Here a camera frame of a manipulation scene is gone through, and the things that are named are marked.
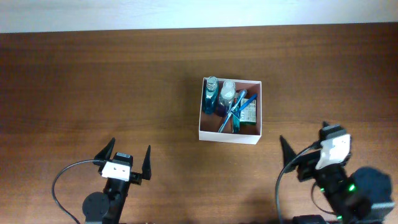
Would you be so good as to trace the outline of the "green toothpaste tube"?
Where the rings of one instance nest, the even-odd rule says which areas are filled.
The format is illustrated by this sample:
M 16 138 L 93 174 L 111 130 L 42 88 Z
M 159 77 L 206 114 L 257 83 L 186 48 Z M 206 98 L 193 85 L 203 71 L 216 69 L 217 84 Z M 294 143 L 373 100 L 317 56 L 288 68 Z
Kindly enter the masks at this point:
M 233 119 L 233 131 L 232 133 L 238 134 L 240 130 L 240 112 L 239 112 L 239 103 L 237 102 L 237 99 L 234 100 L 234 106 L 235 109 L 233 110 L 232 113 L 232 119 Z

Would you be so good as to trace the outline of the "teal mouthwash bottle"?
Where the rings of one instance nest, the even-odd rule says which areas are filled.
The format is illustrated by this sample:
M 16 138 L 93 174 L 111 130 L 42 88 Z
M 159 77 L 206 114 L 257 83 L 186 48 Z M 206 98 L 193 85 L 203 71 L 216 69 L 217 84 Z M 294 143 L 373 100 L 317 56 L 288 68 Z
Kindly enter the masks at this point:
M 206 80 L 205 90 L 203 92 L 202 110 L 205 114 L 213 114 L 217 105 L 218 79 L 214 76 Z

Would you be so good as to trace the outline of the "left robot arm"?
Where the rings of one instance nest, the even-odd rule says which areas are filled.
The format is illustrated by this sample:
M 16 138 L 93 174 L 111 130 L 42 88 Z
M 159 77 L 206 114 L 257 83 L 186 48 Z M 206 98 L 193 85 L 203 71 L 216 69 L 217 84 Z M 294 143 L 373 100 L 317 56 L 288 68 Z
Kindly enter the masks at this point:
M 116 140 L 110 142 L 94 157 L 98 173 L 107 179 L 101 192 L 89 194 L 83 202 L 85 223 L 118 223 L 128 196 L 130 185 L 141 185 L 152 176 L 150 165 L 151 147 L 147 148 L 142 172 L 133 172 L 133 157 L 117 152 L 112 154 Z

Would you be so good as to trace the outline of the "blue white toothbrush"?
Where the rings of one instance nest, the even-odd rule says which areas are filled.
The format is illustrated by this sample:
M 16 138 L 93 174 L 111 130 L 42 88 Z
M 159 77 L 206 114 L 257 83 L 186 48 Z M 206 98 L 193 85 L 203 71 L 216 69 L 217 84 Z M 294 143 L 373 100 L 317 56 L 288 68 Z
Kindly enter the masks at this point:
M 239 106 L 240 101 L 247 95 L 247 92 L 248 92 L 247 90 L 241 90 L 241 91 L 239 92 L 239 97 L 237 98 L 236 103 L 235 103 L 235 104 L 230 108 L 230 110 L 227 112 L 227 115 L 226 115 L 226 117 L 225 117 L 225 119 L 224 119 L 222 125 L 220 126 L 220 128 L 219 128 L 219 130 L 218 130 L 219 133 L 222 133 L 222 132 L 223 132 L 224 127 L 227 125 L 227 123 L 228 123 L 230 117 L 234 115 L 234 111 L 235 111 L 236 108 Z

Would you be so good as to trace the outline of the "green white soap box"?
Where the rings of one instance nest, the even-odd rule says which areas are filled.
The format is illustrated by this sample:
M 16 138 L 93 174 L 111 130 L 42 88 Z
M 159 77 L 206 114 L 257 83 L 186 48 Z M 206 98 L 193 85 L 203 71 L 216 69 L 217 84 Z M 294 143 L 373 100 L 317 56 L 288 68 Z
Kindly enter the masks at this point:
M 257 123 L 257 102 L 252 100 L 244 109 L 240 112 L 239 122 L 241 124 L 255 125 Z

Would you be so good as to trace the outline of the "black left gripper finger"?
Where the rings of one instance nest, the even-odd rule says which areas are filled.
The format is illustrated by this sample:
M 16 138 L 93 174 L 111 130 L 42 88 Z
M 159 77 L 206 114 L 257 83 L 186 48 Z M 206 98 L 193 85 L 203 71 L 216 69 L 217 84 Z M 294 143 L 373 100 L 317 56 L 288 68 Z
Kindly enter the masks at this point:
M 110 142 L 99 153 L 97 153 L 97 155 L 95 155 L 94 160 L 109 161 L 115 142 L 115 138 L 112 138 Z
M 142 164 L 142 179 L 144 180 L 151 180 L 152 177 L 152 170 L 151 170 L 151 163 L 150 163 L 150 152 L 151 146 L 148 145 L 146 155 Z

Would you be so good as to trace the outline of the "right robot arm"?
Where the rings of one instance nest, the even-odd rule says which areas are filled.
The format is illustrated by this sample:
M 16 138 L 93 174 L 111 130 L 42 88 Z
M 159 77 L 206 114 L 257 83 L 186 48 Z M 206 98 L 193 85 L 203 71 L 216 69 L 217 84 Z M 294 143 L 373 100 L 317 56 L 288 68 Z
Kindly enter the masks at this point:
M 392 212 L 392 180 L 373 167 L 347 175 L 352 137 L 339 124 L 323 122 L 318 140 L 295 153 L 280 137 L 284 166 L 281 175 L 296 171 L 299 182 L 313 179 L 340 223 L 383 223 Z

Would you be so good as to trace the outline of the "blue disposable razor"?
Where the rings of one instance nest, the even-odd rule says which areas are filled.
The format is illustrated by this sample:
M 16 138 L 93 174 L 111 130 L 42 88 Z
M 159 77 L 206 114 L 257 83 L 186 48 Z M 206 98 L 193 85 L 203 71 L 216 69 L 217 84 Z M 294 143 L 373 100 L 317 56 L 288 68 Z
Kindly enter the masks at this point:
M 241 112 L 248 107 L 254 100 L 257 99 L 257 94 L 252 95 L 252 97 L 250 97 L 243 105 L 239 106 L 239 118 L 241 118 Z

